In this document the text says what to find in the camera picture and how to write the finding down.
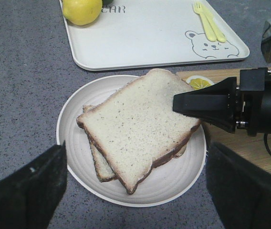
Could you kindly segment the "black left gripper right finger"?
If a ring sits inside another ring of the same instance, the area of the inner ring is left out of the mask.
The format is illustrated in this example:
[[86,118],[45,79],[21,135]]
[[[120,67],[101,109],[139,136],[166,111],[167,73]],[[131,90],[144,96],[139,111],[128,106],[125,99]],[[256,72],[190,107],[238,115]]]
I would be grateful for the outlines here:
[[271,174],[220,143],[206,163],[207,189],[226,229],[271,229]]

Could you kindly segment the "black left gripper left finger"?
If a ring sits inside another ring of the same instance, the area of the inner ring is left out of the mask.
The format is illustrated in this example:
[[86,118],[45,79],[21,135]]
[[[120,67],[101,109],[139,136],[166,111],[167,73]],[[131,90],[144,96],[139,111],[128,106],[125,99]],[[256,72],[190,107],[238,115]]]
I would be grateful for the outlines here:
[[67,186],[65,144],[0,181],[0,229],[46,229]]

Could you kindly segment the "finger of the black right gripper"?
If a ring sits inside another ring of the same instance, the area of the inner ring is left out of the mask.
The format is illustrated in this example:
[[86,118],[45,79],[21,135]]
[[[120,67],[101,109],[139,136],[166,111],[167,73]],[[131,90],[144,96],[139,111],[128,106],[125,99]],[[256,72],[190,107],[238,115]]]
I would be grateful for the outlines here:
[[235,132],[237,78],[229,77],[212,86],[174,95],[173,111],[198,118],[228,133]]

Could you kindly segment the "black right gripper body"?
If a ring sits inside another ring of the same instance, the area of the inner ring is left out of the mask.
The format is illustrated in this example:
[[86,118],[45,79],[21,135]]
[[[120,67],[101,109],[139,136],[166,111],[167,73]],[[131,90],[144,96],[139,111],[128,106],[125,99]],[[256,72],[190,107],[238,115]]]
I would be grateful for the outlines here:
[[241,107],[236,127],[245,129],[250,136],[271,134],[271,70],[241,70],[239,95]]

